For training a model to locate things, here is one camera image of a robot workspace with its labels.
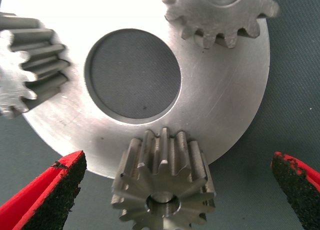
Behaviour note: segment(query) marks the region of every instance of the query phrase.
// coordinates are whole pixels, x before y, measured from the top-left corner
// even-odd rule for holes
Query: spur gear
[[[0,14],[0,115],[26,113],[57,94],[69,66],[58,58],[65,47],[51,44],[54,31],[33,18]]]
[[[257,18],[278,15],[274,0],[162,0],[169,22],[182,20],[181,37],[201,36],[200,45],[209,49],[214,42],[234,48],[238,35],[257,38]]]
[[[120,220],[133,220],[134,230],[191,230],[205,224],[214,211],[215,190],[209,166],[198,143],[187,143],[181,131],[170,138],[150,130],[143,141],[132,139],[114,179],[111,204]]]

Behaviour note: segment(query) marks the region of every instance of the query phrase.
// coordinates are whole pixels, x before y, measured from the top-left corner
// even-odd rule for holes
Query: circular hole
[[[181,73],[175,55],[160,38],[121,29],[105,35],[90,50],[85,81],[102,111],[131,123],[158,118],[170,109],[180,90]]]
[[[180,209],[180,200],[177,196],[172,195],[172,198],[168,202],[159,202],[153,198],[153,194],[146,200],[146,207],[151,214],[159,217],[169,217]]]

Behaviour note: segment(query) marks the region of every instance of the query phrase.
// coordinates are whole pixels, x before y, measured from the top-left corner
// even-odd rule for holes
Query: gear bore
[[[57,94],[69,66],[58,58],[65,47],[51,44],[54,32],[33,18],[0,14],[0,115],[9,119]]]
[[[169,22],[181,19],[181,37],[201,36],[201,45],[209,49],[218,43],[234,48],[238,35],[257,38],[257,18],[272,18],[279,13],[274,0],[162,0],[168,7]]]
[[[215,190],[198,143],[187,143],[181,131],[170,138],[150,130],[143,141],[132,139],[113,182],[112,205],[120,220],[133,220],[134,230],[191,230],[214,211]]]

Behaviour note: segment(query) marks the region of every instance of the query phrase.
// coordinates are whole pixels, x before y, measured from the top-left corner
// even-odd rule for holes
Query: red plastic
[[[59,162],[69,168],[83,154],[83,151],[76,151],[62,157]],[[59,181],[68,174],[68,171],[69,169],[49,167],[2,205],[0,207],[1,230],[22,229]]]

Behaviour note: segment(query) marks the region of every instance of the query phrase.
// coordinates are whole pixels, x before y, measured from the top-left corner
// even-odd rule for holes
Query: metal disc
[[[96,174],[114,178],[130,140],[142,138],[148,129],[159,133],[163,127],[172,134],[187,132],[212,163],[246,131],[262,101],[270,63],[264,19],[259,20],[257,39],[239,37],[234,49],[215,44],[204,50],[193,39],[180,38],[179,25],[164,18],[161,0],[2,0],[0,10],[39,19],[55,30],[57,43],[67,46],[61,58],[72,63],[64,72],[69,82],[24,117],[59,154],[84,150],[87,168]],[[179,94],[156,116],[106,114],[90,97],[84,74],[87,55],[100,38],[119,29],[157,36],[178,61]]]

